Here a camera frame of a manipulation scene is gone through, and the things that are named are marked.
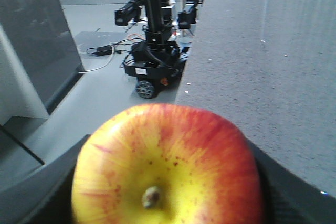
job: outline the granite countertop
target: granite countertop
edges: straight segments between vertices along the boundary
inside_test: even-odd
[[[335,0],[205,0],[176,103],[336,197],[335,17]]]

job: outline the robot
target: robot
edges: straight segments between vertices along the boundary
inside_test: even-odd
[[[175,28],[172,24],[169,0],[130,0],[114,12],[115,24],[127,26],[130,20],[141,21],[141,7],[145,6],[148,24],[143,28],[146,40],[131,47],[132,59],[123,61],[125,73],[137,78],[135,91],[142,98],[153,98],[158,90],[179,78],[187,57],[181,57],[175,41],[169,41]],[[195,23],[198,0],[189,0],[179,13],[179,28],[189,29]]]

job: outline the white label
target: white label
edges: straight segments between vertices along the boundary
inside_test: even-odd
[[[135,73],[136,74],[143,74],[144,76],[147,75],[147,70],[144,68],[135,68]]]

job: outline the gray cabinet door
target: gray cabinet door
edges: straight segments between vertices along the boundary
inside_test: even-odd
[[[45,107],[82,69],[59,0],[0,0],[0,23]]]

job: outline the apple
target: apple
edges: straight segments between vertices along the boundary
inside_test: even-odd
[[[264,203],[243,133],[210,111],[144,104],[83,146],[72,187],[76,223],[260,224]]]

